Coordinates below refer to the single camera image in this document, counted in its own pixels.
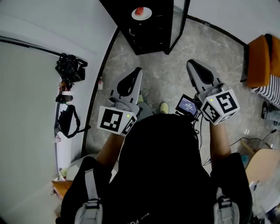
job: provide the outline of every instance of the white wall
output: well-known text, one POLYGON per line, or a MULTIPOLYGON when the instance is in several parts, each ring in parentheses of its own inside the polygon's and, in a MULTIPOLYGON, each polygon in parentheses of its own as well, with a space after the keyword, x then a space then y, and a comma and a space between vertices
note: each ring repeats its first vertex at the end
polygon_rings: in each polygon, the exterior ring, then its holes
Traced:
POLYGON ((58 57, 0 42, 0 58, 0 216, 8 224, 52 223, 58 57))
MULTIPOLYGON (((84 127, 91 94, 116 24, 99 0, 0 0, 0 35, 73 54, 88 62, 69 94, 84 127)), ((79 157, 84 133, 58 144, 58 166, 79 157)))
POLYGON ((266 33, 280 38, 279 0, 191 0, 188 14, 226 30, 245 43, 266 33))

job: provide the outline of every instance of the red food item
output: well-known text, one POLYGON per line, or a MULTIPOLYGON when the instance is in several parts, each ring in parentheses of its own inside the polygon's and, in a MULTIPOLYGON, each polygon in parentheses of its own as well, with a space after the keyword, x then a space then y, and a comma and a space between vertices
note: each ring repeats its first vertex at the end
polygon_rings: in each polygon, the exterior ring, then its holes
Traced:
POLYGON ((144 7, 138 7, 135 11, 136 16, 142 16, 144 12, 144 7))

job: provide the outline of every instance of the orange chair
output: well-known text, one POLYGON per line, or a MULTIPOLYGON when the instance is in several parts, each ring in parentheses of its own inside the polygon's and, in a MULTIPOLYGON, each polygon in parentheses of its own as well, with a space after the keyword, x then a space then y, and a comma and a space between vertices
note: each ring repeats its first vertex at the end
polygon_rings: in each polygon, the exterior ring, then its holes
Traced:
POLYGON ((247 86, 267 86, 270 74, 280 77, 280 40, 266 34, 249 43, 247 86))

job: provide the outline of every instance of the white plate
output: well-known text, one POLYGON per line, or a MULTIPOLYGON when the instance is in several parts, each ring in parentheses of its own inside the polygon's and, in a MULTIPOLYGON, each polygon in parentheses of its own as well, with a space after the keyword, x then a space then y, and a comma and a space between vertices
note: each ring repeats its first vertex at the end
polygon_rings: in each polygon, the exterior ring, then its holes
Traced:
POLYGON ((147 8, 147 7, 144 7, 144 12, 143 12, 143 14, 141 16, 136 16, 135 15, 135 11, 136 11, 136 9, 133 10, 131 16, 132 16, 133 19, 139 20, 139 21, 146 20, 146 19, 150 18, 151 15, 152 15, 152 10, 147 8))

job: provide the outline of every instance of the white box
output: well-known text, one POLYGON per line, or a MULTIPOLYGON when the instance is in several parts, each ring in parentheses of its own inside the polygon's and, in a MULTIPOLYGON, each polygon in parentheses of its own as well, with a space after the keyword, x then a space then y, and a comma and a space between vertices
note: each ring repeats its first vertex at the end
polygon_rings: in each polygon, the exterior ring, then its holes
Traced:
POLYGON ((214 125, 230 119, 239 109, 232 89, 206 97, 201 107, 203 115, 214 125))
POLYGON ((136 120, 137 117, 133 112, 100 106, 97 128, 126 136, 136 120))

